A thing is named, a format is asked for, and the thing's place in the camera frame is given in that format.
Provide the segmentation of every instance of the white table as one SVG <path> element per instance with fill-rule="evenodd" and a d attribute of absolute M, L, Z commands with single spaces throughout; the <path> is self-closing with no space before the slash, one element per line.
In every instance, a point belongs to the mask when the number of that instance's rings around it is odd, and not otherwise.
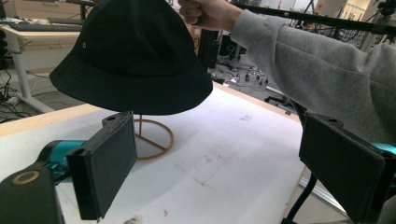
<path fill-rule="evenodd" d="M 1 26 L 0 29 L 6 33 L 7 49 L 11 53 L 12 60 L 15 63 L 21 88 L 21 100 L 39 112 L 47 113 L 53 111 L 52 108 L 32 97 L 29 83 L 27 82 L 26 71 L 54 67 L 64 59 L 71 49 L 21 51 L 18 39 L 35 42 L 77 39 L 79 32 L 19 32 L 10 28 L 8 25 Z"/>
<path fill-rule="evenodd" d="M 146 116 L 168 126 L 175 144 L 160 158 L 134 165 L 101 223 L 280 222 L 304 169 L 301 124 L 216 86 L 190 111 Z M 90 138 L 112 114 L 81 105 L 0 125 L 0 179 L 30 165 L 52 140 Z M 66 223 L 95 223 L 79 219 L 72 183 L 56 189 Z"/>

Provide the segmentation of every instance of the gray sweatshirt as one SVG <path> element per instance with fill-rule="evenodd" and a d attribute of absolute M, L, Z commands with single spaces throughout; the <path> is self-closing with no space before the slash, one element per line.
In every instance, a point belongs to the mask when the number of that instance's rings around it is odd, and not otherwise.
<path fill-rule="evenodd" d="M 344 122 L 367 142 L 396 144 L 396 48 L 365 53 L 247 10 L 232 39 L 293 101 Z"/>

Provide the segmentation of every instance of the circular stand base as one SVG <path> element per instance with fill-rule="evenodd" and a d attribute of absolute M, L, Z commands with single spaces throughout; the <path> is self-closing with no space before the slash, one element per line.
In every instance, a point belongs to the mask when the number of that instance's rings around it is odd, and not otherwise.
<path fill-rule="evenodd" d="M 172 148 L 173 144 L 174 144 L 174 135 L 172 133 L 172 131 L 166 127 L 165 125 L 161 124 L 158 121 L 155 120 L 151 120 L 151 119 L 142 119 L 142 116 L 140 116 L 139 119 L 135 119 L 134 122 L 138 122 L 139 123 L 139 132 L 135 134 L 135 136 L 151 145 L 153 145 L 154 147 L 159 149 L 158 153 L 155 153 L 153 155 L 150 156 L 145 156 L 145 157 L 138 157 L 137 159 L 140 161 L 145 161 L 145 160 L 151 160 L 151 159 L 155 159 L 160 157 L 161 155 L 165 154 L 166 152 L 169 151 L 169 149 Z M 149 138 L 147 138 L 146 136 L 143 136 L 142 134 L 142 128 L 143 128 L 143 123 L 151 123 L 154 124 L 156 126 L 161 127 L 162 129 L 166 130 L 170 136 L 170 143 L 168 144 L 168 146 L 161 146 L 160 144 L 155 143 L 154 141 L 150 140 Z"/>

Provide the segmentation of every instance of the wall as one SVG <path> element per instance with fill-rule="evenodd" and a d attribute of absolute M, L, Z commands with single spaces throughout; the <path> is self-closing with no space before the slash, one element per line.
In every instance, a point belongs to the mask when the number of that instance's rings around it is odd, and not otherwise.
<path fill-rule="evenodd" d="M 295 0 L 262 0 L 261 7 L 270 7 L 274 9 L 289 11 L 294 6 Z"/>
<path fill-rule="evenodd" d="M 320 1 L 322 6 L 319 15 L 328 16 L 332 18 L 337 18 L 338 14 L 344 7 L 344 4 L 347 0 L 332 0 L 332 1 Z"/>
<path fill-rule="evenodd" d="M 308 4 L 310 3 L 310 0 L 296 0 L 295 4 L 294 4 L 294 8 L 296 9 L 306 9 L 306 7 L 308 6 Z M 317 5 L 318 0 L 314 0 L 314 7 Z"/>
<path fill-rule="evenodd" d="M 370 4 L 370 0 L 348 0 L 347 2 L 351 5 L 364 9 L 366 9 Z"/>

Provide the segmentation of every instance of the floor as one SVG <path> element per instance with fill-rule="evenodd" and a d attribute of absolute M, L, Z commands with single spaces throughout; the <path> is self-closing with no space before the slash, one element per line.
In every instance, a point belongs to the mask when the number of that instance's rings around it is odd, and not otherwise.
<path fill-rule="evenodd" d="M 25 105 L 18 100 L 18 80 L 16 78 L 12 62 L 8 63 L 9 66 L 7 71 L 0 71 L 0 92 L 4 93 L 4 87 L 6 83 L 9 82 L 9 95 L 15 96 L 16 98 L 13 99 L 16 101 L 11 101 L 6 105 L 1 104 L 0 123 L 12 121 L 14 119 L 23 119 L 38 114 L 28 105 Z M 271 87 L 271 83 L 267 85 L 267 79 L 260 71 L 256 70 L 255 68 L 249 70 L 248 66 L 244 66 L 242 64 L 233 65 L 238 68 L 232 70 L 228 65 L 218 64 L 216 68 L 211 69 L 210 74 L 217 82 L 221 82 L 223 85 L 227 85 L 230 88 L 241 91 L 263 101 L 265 101 L 265 99 L 269 96 L 277 98 L 280 97 L 280 95 L 277 93 L 267 90 L 267 87 Z M 50 83 L 49 73 L 31 72 L 28 74 L 28 80 L 32 90 L 32 95 L 37 100 L 49 105 L 55 110 L 83 104 L 80 101 L 72 99 L 58 92 Z M 287 107 L 285 113 L 289 113 L 291 110 L 291 108 Z M 308 179 L 308 177 L 309 171 L 306 171 L 304 173 L 304 178 Z M 295 202 L 302 190 L 302 186 L 297 188 L 296 193 L 294 194 L 294 197 L 291 201 L 292 203 Z M 338 209 L 335 209 L 333 206 L 330 206 L 327 202 L 315 194 L 312 194 L 297 213 L 294 221 L 299 224 L 305 224 L 325 223 L 343 219 L 346 219 L 346 216 L 342 212 L 340 212 Z"/>

